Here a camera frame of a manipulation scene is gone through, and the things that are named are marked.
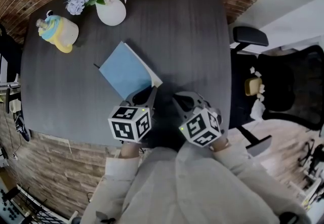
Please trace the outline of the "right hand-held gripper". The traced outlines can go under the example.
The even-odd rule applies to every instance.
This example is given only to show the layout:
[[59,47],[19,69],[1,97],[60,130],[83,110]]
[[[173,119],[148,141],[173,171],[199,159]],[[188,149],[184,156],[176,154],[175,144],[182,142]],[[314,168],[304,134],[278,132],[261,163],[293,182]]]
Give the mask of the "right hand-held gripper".
[[182,119],[179,130],[190,143],[205,147],[224,133],[220,110],[212,107],[200,94],[178,92],[173,95],[173,103]]

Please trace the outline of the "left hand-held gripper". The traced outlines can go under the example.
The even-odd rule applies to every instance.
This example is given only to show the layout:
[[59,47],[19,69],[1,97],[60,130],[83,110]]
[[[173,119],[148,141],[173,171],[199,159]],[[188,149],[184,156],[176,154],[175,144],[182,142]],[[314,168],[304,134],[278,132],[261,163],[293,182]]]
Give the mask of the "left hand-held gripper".
[[157,93],[156,86],[135,91],[115,106],[109,115],[108,122],[113,138],[124,142],[140,143],[151,130],[151,113]]

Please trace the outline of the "notebook with blue cover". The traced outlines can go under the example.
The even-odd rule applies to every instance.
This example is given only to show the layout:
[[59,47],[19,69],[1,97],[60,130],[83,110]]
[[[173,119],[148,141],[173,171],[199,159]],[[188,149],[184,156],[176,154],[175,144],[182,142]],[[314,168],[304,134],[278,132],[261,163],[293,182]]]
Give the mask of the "notebook with blue cover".
[[99,71],[115,91],[126,99],[147,87],[159,87],[162,80],[124,42],[120,42]]

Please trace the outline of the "person's left forearm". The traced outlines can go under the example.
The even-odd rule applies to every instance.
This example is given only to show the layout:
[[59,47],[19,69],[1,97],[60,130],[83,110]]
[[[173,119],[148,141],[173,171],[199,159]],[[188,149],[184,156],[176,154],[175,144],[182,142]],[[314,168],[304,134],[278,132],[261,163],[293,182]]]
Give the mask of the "person's left forearm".
[[117,155],[106,158],[104,177],[115,181],[132,181],[139,167],[140,145],[124,143]]

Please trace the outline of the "person's right forearm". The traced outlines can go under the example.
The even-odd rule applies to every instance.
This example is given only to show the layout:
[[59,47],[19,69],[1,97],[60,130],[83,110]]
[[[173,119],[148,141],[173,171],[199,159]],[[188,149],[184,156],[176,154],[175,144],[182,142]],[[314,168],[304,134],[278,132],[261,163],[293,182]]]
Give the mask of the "person's right forearm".
[[270,176],[243,146],[218,142],[213,145],[216,160],[229,173],[227,195],[238,215],[238,222],[247,224],[279,224],[284,215],[303,215],[304,211],[289,190]]

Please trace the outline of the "yellow tissue box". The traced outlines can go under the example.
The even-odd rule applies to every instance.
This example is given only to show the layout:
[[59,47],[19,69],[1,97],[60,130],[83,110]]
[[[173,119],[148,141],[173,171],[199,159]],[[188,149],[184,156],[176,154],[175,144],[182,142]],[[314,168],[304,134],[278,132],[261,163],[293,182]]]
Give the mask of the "yellow tissue box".
[[249,78],[245,81],[245,94],[246,96],[254,96],[259,93],[262,79],[259,77]]

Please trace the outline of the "dark table with white legs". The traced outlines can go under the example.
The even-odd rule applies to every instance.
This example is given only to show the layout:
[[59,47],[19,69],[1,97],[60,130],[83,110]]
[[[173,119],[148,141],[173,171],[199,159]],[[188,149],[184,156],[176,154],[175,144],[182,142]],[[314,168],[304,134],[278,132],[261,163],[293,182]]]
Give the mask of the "dark table with white legs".
[[[158,126],[179,126],[172,95],[184,90],[218,108],[228,129],[231,59],[222,0],[127,0],[126,8],[125,20],[112,27],[100,21],[92,6],[70,15],[65,0],[53,0],[31,14],[21,61],[26,127],[72,141],[119,146],[108,117],[121,97],[99,67],[123,41],[163,82],[154,104]],[[79,27],[68,54],[38,35],[35,23],[49,10]]]

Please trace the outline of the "white crumpled paper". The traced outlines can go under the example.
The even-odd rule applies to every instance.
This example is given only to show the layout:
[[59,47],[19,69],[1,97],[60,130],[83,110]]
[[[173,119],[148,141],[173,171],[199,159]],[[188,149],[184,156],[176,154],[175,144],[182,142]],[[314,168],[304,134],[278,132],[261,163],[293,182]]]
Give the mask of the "white crumpled paper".
[[257,99],[252,106],[250,117],[257,122],[261,122],[263,121],[262,116],[264,111],[265,111],[264,104],[259,99]]

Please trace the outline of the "person's light shirt torso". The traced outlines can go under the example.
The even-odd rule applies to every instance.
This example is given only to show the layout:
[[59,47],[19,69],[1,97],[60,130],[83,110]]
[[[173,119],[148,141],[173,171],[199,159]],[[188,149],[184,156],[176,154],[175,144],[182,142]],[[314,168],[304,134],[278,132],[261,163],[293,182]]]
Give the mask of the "person's light shirt torso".
[[[247,224],[231,215],[229,180],[209,149],[190,143],[179,151],[157,147],[139,161],[132,181],[103,176],[80,224]],[[279,224],[311,224],[303,211],[285,214]]]

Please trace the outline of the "white vase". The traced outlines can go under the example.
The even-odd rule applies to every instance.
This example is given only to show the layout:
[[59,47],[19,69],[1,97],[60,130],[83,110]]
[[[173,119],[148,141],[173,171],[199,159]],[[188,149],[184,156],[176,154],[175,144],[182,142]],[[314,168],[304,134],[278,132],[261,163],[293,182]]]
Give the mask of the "white vase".
[[108,5],[95,3],[95,6],[99,19],[108,26],[119,25],[126,18],[126,7],[120,0]]

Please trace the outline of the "black mesh office chair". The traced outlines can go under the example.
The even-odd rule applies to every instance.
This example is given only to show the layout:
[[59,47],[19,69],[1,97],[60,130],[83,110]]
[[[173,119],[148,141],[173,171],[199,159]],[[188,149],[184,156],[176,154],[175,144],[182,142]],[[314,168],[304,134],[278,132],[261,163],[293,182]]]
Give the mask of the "black mesh office chair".
[[[243,125],[250,117],[254,102],[265,106],[263,120],[279,119],[294,122],[324,136],[324,51],[318,45],[287,55],[243,55],[247,46],[268,46],[268,38],[259,29],[237,26],[232,30],[238,43],[231,49],[231,110],[230,129],[238,129],[251,142],[247,149],[258,155],[271,144],[271,136],[258,140]],[[262,76],[259,93],[246,96],[245,81],[256,77],[254,67]]]

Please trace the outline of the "black wheeled board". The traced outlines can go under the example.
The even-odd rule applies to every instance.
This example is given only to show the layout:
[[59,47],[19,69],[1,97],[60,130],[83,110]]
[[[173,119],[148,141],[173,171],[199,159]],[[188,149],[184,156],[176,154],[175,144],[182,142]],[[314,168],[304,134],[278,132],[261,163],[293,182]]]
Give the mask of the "black wheeled board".
[[17,132],[21,134],[27,142],[29,142],[31,138],[30,130],[25,126],[21,111],[14,113],[13,116]]

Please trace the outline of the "black high-back headrest chair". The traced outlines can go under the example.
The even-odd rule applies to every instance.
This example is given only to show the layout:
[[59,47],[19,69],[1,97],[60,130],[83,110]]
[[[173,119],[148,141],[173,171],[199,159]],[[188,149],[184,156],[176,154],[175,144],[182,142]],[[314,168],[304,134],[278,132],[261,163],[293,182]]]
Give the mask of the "black high-back headrest chair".
[[0,54],[17,71],[21,69],[22,50],[18,43],[6,33],[6,29],[0,24]]

